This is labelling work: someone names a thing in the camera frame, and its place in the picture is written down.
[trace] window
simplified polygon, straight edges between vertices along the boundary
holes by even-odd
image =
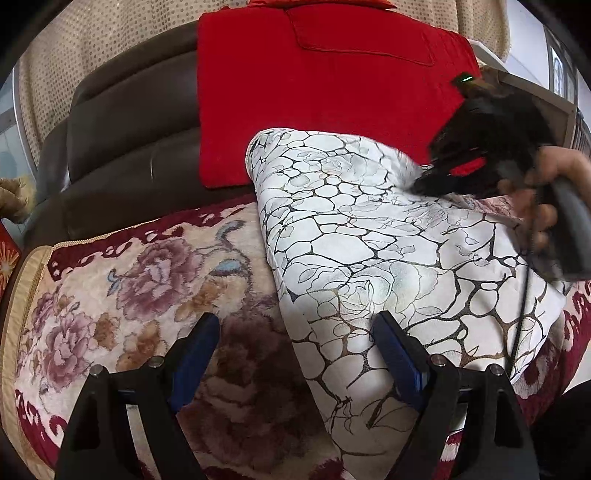
[[[579,88],[573,59],[553,33],[547,27],[544,29],[550,63],[550,90],[577,105]]]

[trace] floral fabric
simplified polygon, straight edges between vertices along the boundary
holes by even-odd
[[[331,468],[327,461],[340,476],[277,308],[251,201],[53,251],[23,325],[13,390],[22,434],[46,464],[56,463],[92,364],[137,368],[213,312],[220,344],[178,414],[209,478],[323,478],[315,475]],[[138,412],[129,410],[139,457],[157,478]]]
[[[201,312],[213,311],[222,319],[219,347],[194,401],[178,415],[208,478],[353,479],[323,427],[285,332],[250,202],[174,214],[53,251],[38,249],[25,260],[2,338],[0,408],[2,427],[37,478],[53,478],[46,465],[55,464],[91,361],[110,371],[135,368],[164,353]],[[481,208],[508,213],[499,199]],[[200,250],[203,262],[188,280],[189,292],[172,294],[159,290],[163,278],[183,276],[171,282],[178,286],[191,278],[174,260],[187,254],[179,240],[189,245],[190,257]],[[184,298],[150,319],[126,303],[124,281],[139,294],[163,291],[167,302]],[[580,362],[591,336],[590,285],[571,290],[563,314],[515,383],[529,423],[561,394]],[[125,306],[139,319],[127,320]],[[146,478],[158,478],[137,410],[130,408],[129,417]],[[447,478],[459,439],[448,440],[434,480]]]

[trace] pillow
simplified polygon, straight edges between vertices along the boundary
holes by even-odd
[[[390,2],[388,2],[388,0],[251,0],[248,2],[248,6],[292,8],[300,7],[301,5],[332,3],[357,5],[359,7],[375,7],[380,8],[382,10],[396,8],[396,5],[391,4]]]
[[[407,193],[419,166],[357,135],[276,128],[247,152],[304,377],[346,470],[356,480],[384,478],[415,412],[392,395],[370,335],[374,314],[389,310],[429,354],[459,367],[502,363],[528,271],[512,242],[515,222]],[[560,316],[565,288],[530,275],[513,381]]]

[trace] finger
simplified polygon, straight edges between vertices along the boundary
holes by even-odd
[[[545,184],[559,175],[570,179],[582,199],[591,206],[591,162],[578,150],[541,147],[536,158],[535,173],[528,172],[525,181],[529,185]]]
[[[534,252],[539,252],[548,246],[550,237],[546,232],[535,232],[531,236],[531,229],[526,224],[517,227],[517,241],[524,250],[530,246]]]
[[[533,216],[533,207],[535,199],[535,190],[523,189],[513,192],[511,195],[515,213],[520,218],[528,218]]]
[[[548,234],[546,232],[536,232],[534,233],[534,237],[532,240],[532,250],[534,252],[540,252],[542,251],[544,248],[546,248],[548,246],[548,243],[550,241],[550,237],[548,236]]]
[[[502,195],[510,195],[515,191],[515,186],[513,185],[513,182],[507,179],[500,180],[499,183],[496,185],[496,188]]]
[[[546,230],[556,225],[558,221],[558,211],[553,205],[538,205],[535,211],[535,229],[538,231]]]

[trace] red pillow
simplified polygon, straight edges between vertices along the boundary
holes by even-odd
[[[310,4],[349,4],[360,7],[375,7],[382,10],[396,8],[388,0],[250,0],[249,7],[292,8]]]

